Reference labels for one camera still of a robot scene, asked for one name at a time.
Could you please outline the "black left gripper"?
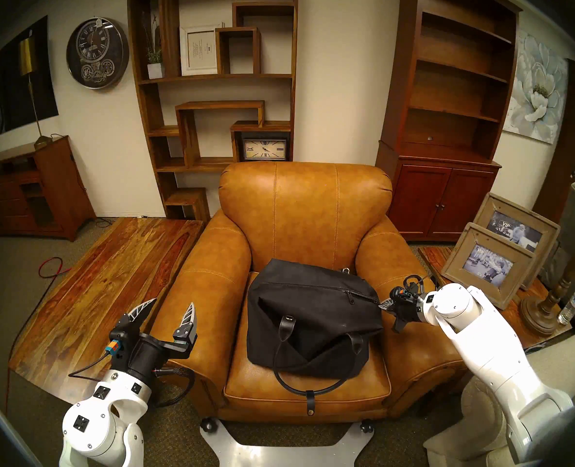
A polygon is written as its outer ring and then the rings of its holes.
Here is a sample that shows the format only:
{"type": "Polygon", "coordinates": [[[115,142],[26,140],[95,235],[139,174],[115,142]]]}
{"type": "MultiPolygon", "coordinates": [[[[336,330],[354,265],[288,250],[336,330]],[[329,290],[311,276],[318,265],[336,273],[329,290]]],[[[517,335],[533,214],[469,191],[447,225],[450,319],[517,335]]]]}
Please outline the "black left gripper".
{"type": "Polygon", "coordinates": [[[163,365],[171,359],[188,359],[197,340],[197,314],[193,302],[174,331],[173,342],[140,333],[156,301],[157,298],[150,299],[124,313],[109,334],[109,340],[116,345],[115,349],[108,348],[112,356],[110,369],[134,377],[147,386],[155,378],[164,376],[190,377],[190,370],[184,367],[164,369],[163,365]]]}

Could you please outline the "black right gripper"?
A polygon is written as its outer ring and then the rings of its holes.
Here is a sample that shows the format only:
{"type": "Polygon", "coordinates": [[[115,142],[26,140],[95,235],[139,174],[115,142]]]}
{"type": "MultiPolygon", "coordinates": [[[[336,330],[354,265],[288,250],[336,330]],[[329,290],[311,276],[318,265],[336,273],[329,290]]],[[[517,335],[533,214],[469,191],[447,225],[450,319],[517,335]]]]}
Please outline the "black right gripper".
{"type": "Polygon", "coordinates": [[[394,287],[390,298],[380,303],[380,309],[395,316],[393,332],[400,333],[408,323],[426,323],[420,287],[394,287]]]}

